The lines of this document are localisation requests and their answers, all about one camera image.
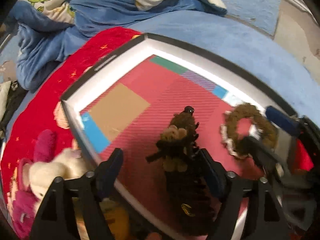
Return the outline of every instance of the beige floor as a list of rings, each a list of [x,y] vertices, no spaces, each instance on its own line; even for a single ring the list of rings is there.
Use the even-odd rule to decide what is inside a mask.
[[[294,55],[320,84],[320,27],[308,12],[281,0],[274,41]]]

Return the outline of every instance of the brown square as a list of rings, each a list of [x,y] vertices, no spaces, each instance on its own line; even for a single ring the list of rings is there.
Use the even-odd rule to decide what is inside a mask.
[[[149,105],[125,85],[118,84],[89,112],[102,133],[112,141]]]

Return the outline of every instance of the purple striped rectangle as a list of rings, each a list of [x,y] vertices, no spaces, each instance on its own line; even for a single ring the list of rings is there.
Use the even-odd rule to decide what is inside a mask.
[[[212,91],[217,84],[213,83],[212,81],[206,79],[205,77],[191,71],[188,70],[185,73],[181,74],[181,76],[187,78],[188,80],[191,80],[193,83],[196,83],[200,86],[202,86],[203,88],[207,89],[208,91]]]

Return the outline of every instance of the bolt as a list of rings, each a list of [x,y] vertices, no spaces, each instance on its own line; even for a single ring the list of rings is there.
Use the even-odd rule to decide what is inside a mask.
[[[54,182],[55,182],[55,183],[59,183],[59,182],[61,182],[62,180],[63,180],[62,177],[56,177],[56,178],[54,179]]]
[[[235,177],[236,177],[236,174],[235,174],[233,171],[228,171],[228,172],[227,172],[227,176],[228,176],[229,178],[235,178]]]
[[[261,178],[260,178],[260,181],[261,181],[262,183],[267,183],[267,182],[268,182],[268,180],[267,180],[265,177],[261,177]]]
[[[85,174],[85,176],[86,176],[87,178],[92,178],[92,177],[94,176],[94,171],[88,171],[88,172]]]

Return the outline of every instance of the green rectangle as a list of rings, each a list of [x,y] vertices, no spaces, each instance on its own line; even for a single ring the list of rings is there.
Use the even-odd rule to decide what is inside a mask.
[[[173,63],[172,61],[170,60],[167,60],[165,58],[162,58],[162,57],[159,57],[159,56],[155,56],[153,57],[152,59],[150,59],[151,62],[155,63],[155,64],[158,64],[162,67],[165,67],[166,69],[169,69],[179,75],[185,73],[188,69],[186,69],[185,67],[183,66],[180,66],[176,63]]]

